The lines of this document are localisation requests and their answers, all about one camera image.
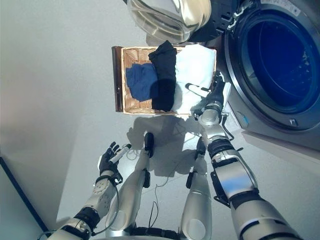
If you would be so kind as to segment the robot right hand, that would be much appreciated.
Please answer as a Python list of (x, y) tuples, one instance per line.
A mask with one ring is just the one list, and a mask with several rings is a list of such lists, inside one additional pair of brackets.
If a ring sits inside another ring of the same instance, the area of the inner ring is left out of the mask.
[(231, 91), (231, 83), (226, 82), (220, 71), (216, 71), (209, 88), (191, 83), (187, 83), (185, 88), (201, 98), (197, 105), (205, 107), (216, 104), (223, 110)]

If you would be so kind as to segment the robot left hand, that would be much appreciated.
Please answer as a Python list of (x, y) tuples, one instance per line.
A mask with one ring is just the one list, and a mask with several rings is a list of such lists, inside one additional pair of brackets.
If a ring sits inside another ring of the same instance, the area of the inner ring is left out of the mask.
[(102, 176), (106, 171), (111, 171), (114, 174), (118, 171), (119, 160), (131, 149), (131, 144), (126, 144), (124, 147), (113, 141), (104, 154), (99, 157), (98, 170), (99, 175)]

